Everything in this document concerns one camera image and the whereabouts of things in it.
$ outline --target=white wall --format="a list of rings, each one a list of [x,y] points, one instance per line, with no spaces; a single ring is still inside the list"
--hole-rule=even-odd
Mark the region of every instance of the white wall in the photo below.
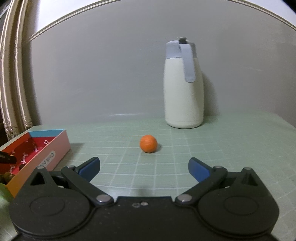
[[[30,37],[55,20],[89,4],[99,2],[96,0],[33,0],[29,16]],[[249,0],[249,2],[261,6],[276,13],[296,26],[296,14],[282,0]]]
[[[296,31],[222,0],[122,0],[67,19],[24,46],[34,123],[163,116],[165,43],[196,44],[205,113],[266,110],[296,125]]]

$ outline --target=table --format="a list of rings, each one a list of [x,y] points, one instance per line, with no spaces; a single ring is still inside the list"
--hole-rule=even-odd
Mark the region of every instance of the table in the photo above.
[[[280,208],[273,234],[280,240],[296,238],[296,128],[267,112],[206,117],[194,129],[175,129],[164,119],[80,125],[34,126],[32,130],[65,128],[71,150],[56,167],[80,165],[93,156],[102,167],[92,184],[117,196],[172,196],[174,199],[197,181],[187,164],[196,157],[209,166],[229,171],[252,167]],[[151,134],[157,152],[139,148],[141,136]],[[0,201],[0,239],[15,235],[8,203]]]

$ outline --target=blue finger pad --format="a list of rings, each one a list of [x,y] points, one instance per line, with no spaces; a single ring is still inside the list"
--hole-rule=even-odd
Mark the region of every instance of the blue finger pad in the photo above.
[[[90,182],[100,171],[100,166],[100,160],[99,158],[96,158],[87,166],[81,168],[78,174]]]
[[[199,183],[210,176],[210,171],[192,158],[189,160],[188,170],[189,170],[189,173]]]

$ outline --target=white thermos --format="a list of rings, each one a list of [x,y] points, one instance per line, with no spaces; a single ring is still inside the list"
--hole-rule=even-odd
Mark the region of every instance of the white thermos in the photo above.
[[[204,116],[204,88],[195,44],[185,37],[166,43],[163,77],[165,121],[176,128],[194,128]]]

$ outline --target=pink box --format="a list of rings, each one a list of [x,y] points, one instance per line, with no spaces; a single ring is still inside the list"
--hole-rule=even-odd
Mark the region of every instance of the pink box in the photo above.
[[[37,166],[42,165],[48,171],[52,171],[70,148],[67,132],[64,129],[29,131],[20,136],[2,150],[17,158],[16,164],[0,164],[0,174],[5,172],[15,174],[7,185],[0,183],[2,195],[6,196],[8,190],[15,197]],[[19,170],[20,164],[25,164],[21,170]]]

